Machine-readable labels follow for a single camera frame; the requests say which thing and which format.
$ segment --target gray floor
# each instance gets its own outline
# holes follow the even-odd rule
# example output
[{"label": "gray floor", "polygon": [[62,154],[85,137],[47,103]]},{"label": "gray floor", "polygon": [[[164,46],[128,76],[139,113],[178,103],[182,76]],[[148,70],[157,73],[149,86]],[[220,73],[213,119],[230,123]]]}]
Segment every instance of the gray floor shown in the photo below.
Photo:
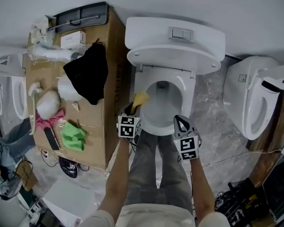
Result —
[{"label": "gray floor", "polygon": [[[225,58],[219,71],[208,75],[198,76],[196,80],[194,106],[192,117],[202,137],[200,148],[200,159],[209,184],[215,194],[227,190],[228,182],[237,182],[249,176],[259,154],[245,154],[247,139],[236,129],[230,118],[227,116],[222,103],[223,84],[227,68],[236,63],[235,60]],[[3,131],[8,132],[14,125],[20,122],[13,110],[11,95],[8,103],[7,113],[0,118]],[[58,178],[63,178],[77,185],[94,191],[97,203],[104,197],[105,182],[115,160],[113,155],[109,168],[104,172],[90,169],[88,172],[80,172],[77,179],[67,177],[59,166],[50,168],[41,159],[40,151],[35,148],[27,154],[27,158],[34,165],[34,173],[38,179],[38,185],[34,188],[39,196],[43,196]],[[157,184],[161,179],[162,160],[156,154]],[[190,164],[182,163],[190,174]]]}]

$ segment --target white cloth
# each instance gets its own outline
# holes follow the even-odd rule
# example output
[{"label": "white cloth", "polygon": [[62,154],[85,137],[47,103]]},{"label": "white cloth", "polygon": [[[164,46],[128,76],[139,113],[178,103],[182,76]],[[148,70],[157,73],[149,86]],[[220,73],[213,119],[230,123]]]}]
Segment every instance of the white cloth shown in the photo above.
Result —
[{"label": "white cloth", "polygon": [[[186,209],[163,204],[124,206],[115,225],[113,217],[103,210],[89,216],[80,227],[193,227],[194,217]],[[227,218],[217,212],[208,214],[199,227],[230,227]]]}]

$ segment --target toilet lid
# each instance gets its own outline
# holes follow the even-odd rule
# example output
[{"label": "toilet lid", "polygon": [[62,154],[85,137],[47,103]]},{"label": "toilet lid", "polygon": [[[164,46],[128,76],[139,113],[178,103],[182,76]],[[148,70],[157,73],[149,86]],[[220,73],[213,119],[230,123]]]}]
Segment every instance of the toilet lid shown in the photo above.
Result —
[{"label": "toilet lid", "polygon": [[220,69],[220,62],[211,54],[191,47],[160,44],[132,49],[127,59],[134,66],[152,65],[208,74]]},{"label": "toilet lid", "polygon": [[256,77],[247,94],[244,130],[245,137],[255,140],[267,127],[280,93],[262,86],[262,79]]}]

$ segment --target gray pants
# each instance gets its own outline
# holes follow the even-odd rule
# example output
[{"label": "gray pants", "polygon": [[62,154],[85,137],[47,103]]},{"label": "gray pants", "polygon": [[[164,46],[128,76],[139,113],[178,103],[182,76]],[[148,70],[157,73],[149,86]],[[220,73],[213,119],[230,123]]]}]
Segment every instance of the gray pants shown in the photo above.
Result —
[{"label": "gray pants", "polygon": [[9,154],[15,162],[19,162],[24,155],[34,146],[36,146],[34,137],[29,135],[31,130],[29,118],[26,118],[21,124],[12,128],[12,130],[0,139],[1,147],[9,147]]},{"label": "gray pants", "polygon": [[[162,181],[156,185],[156,146],[162,158]],[[178,162],[178,151],[171,135],[154,136],[141,132],[133,164],[129,171],[129,186],[124,205],[155,203],[174,205],[193,213],[192,191],[187,175]]]}]

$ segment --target black cloth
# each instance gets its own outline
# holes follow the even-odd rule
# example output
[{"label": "black cloth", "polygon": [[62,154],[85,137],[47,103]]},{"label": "black cloth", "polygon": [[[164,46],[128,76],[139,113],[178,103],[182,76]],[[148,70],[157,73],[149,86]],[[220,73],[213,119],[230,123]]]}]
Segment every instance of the black cloth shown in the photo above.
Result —
[{"label": "black cloth", "polygon": [[76,91],[90,104],[97,105],[104,98],[108,67],[102,43],[93,43],[82,57],[67,63],[63,69]]}]

